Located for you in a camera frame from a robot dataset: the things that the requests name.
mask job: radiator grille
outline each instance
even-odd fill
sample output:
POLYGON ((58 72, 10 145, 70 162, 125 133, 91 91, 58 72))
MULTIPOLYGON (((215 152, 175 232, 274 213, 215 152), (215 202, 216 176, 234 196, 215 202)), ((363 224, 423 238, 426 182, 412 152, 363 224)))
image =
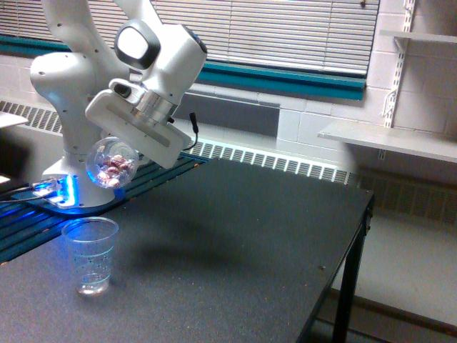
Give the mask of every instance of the radiator grille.
POLYGON ((24 125, 34 129, 50 131, 56 134, 61 133, 60 118, 55 111, 14 104, 9 101, 0 101, 0 111, 22 116, 29 121, 24 125))
MULTIPOLYGON (((55 111, 10 101, 0 101, 0 111, 28 119, 29 123, 25 125, 33 129, 55 134, 61 133, 61 122, 55 111)), ((370 189, 375 193, 376 208, 432 219, 445 224, 456 224, 457 191, 453 189, 394 178, 386 174, 363 171, 354 173, 336 165, 207 139, 201 139, 189 153, 207 159, 229 159, 328 182, 370 189)))

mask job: white shelf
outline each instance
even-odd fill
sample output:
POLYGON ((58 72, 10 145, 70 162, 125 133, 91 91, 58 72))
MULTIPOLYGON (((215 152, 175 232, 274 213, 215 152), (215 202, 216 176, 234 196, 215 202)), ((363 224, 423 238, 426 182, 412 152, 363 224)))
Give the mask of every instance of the white shelf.
POLYGON ((21 116, 0 111, 0 129, 9 126, 25 124, 26 122, 27 119, 21 116))
POLYGON ((420 34, 416 32, 402 32, 380 30, 381 36, 392 36, 396 39, 411 39, 414 41, 434 41, 436 43, 457 44, 457 36, 443 36, 441 34, 420 34))
POLYGON ((349 144, 457 163, 457 139, 440 134, 338 120, 324 128, 318 136, 349 144))

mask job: window blinds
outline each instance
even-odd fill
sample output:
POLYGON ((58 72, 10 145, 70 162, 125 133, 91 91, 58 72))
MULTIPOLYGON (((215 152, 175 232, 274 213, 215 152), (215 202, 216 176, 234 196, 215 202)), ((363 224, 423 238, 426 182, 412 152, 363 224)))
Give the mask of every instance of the window blinds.
MULTIPOLYGON (((195 31, 209 59, 339 74, 367 72, 379 0, 151 0, 164 23, 195 31)), ((89 0, 112 45, 127 18, 112 0, 89 0)), ((41 2, 0 1, 0 34, 55 40, 41 2)))

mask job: dark blue mat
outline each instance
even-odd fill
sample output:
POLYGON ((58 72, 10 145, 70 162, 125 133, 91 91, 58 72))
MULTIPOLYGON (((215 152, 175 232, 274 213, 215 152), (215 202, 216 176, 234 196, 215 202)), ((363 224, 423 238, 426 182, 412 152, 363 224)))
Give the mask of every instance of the dark blue mat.
POLYGON ((57 211, 44 200, 25 204, 2 204, 0 205, 0 263, 11 261, 57 237, 62 227, 74 217, 105 213, 205 161, 207 160, 182 154, 170 169, 163 169, 155 163, 142 166, 134 180, 123 188, 124 198, 118 197, 112 203, 91 211, 57 211))

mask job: black table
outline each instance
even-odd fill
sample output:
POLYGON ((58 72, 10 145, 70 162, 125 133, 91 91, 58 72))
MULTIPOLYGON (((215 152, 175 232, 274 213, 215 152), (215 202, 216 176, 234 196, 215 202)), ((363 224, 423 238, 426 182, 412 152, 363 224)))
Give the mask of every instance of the black table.
POLYGON ((347 256, 346 336, 372 193, 213 160, 105 217, 107 293, 71 286, 63 237, 0 267, 0 342, 295 342, 347 256))

